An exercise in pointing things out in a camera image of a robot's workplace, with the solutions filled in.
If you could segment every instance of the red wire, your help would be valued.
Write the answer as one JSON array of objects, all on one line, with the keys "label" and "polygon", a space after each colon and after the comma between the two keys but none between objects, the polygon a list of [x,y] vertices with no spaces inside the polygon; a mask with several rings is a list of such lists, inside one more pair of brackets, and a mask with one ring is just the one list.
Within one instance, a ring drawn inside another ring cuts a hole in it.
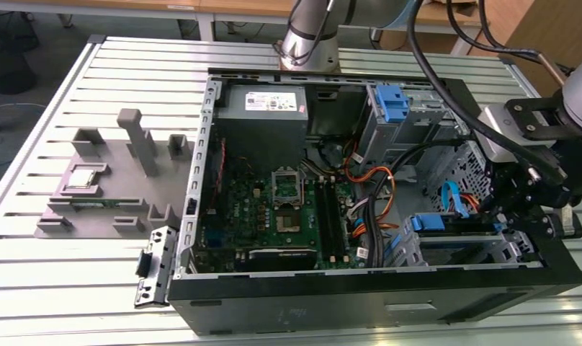
[{"label": "red wire", "polygon": [[222,185],[222,181],[223,181],[223,167],[226,166],[226,157],[227,157],[226,139],[222,140],[222,152],[223,152],[222,167],[219,168],[219,176],[216,177],[215,194],[212,195],[211,205],[208,206],[208,210],[211,210],[212,207],[215,206],[216,196],[219,194],[219,186]]}]

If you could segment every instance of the motherboard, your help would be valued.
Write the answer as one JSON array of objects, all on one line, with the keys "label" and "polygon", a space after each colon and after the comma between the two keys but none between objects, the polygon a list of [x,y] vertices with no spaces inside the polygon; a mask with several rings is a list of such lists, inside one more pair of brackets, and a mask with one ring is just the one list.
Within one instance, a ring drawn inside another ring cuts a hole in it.
[{"label": "motherboard", "polygon": [[347,269],[362,265],[343,219],[348,182],[235,179],[223,207],[208,210],[195,253],[199,272]]}]

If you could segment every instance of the green motherboard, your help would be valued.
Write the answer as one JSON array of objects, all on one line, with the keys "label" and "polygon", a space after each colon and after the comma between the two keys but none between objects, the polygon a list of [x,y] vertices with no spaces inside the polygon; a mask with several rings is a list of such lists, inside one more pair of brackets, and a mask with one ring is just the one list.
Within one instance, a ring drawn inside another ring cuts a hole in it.
[{"label": "green motherboard", "polygon": [[[347,225],[343,215],[347,212],[352,198],[352,185],[347,182],[331,184],[334,189],[330,201],[331,222],[336,224],[332,231],[336,232],[339,242],[344,241],[344,249],[338,252],[339,256],[330,256],[326,252],[327,245],[320,234],[326,218],[324,204],[318,194],[326,186],[318,180],[303,180],[298,191],[294,179],[278,181],[274,191],[270,179],[239,179],[230,182],[227,194],[222,195],[219,207],[210,210],[202,218],[199,250],[196,252],[196,265],[200,272],[243,272],[239,263],[244,261],[248,251],[259,249],[288,249],[290,251],[308,250],[316,252],[316,267],[312,269],[347,269],[358,267],[355,260],[356,250],[350,246]],[[282,205],[275,207],[274,194],[279,197],[302,196],[298,205]]]}]

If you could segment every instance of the workbench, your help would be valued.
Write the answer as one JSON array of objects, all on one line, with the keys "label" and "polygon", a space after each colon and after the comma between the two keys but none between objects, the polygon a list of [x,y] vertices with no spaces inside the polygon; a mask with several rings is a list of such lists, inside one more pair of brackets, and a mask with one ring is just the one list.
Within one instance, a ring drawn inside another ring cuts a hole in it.
[{"label": "workbench", "polygon": [[[135,310],[147,241],[34,238],[75,154],[70,141],[80,127],[98,128],[107,140],[127,139],[116,123],[127,107],[142,109],[155,139],[183,133],[195,140],[208,67],[276,69],[278,56],[259,44],[98,42],[87,44],[0,182],[0,344],[582,345],[582,286],[476,323],[383,329],[200,338],[172,308]],[[518,68],[496,58],[430,60],[440,76],[464,79],[482,105],[535,95]],[[423,75],[411,53],[342,49],[340,65],[344,73]],[[582,221],[582,203],[578,212]],[[567,246],[582,269],[582,239]]]},{"label": "workbench", "polygon": [[[192,19],[199,22],[202,40],[215,41],[215,22],[286,25],[294,3],[295,0],[0,0],[0,10]],[[456,18],[467,35],[476,38],[482,32],[478,11],[470,16],[456,13]],[[416,29],[418,32],[456,33],[447,19],[446,5],[431,3],[423,7],[418,16]],[[388,30],[407,31],[407,27],[390,28]],[[459,38],[452,54],[466,56],[471,48],[471,45]]]}]

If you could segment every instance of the wooden table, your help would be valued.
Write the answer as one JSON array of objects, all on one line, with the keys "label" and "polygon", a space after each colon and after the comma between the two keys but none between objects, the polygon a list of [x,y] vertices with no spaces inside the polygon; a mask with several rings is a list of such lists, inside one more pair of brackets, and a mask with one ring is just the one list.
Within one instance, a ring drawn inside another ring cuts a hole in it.
[{"label": "wooden table", "polygon": [[[486,7],[492,34],[504,45],[535,48],[567,66],[582,63],[582,0],[487,0]],[[487,42],[483,35],[480,42]],[[496,55],[476,48],[471,54]],[[546,68],[523,59],[514,60],[542,96],[552,96],[560,85]]]},{"label": "wooden table", "polygon": [[[194,19],[199,21],[202,40],[215,41],[215,22],[287,24],[295,0],[0,0],[0,10],[91,14],[120,17]],[[478,12],[458,14],[466,33],[476,38],[482,31]],[[406,31],[406,27],[390,30]],[[419,32],[454,34],[443,4],[423,7],[418,18]],[[454,55],[467,55],[471,46],[459,40]]]}]

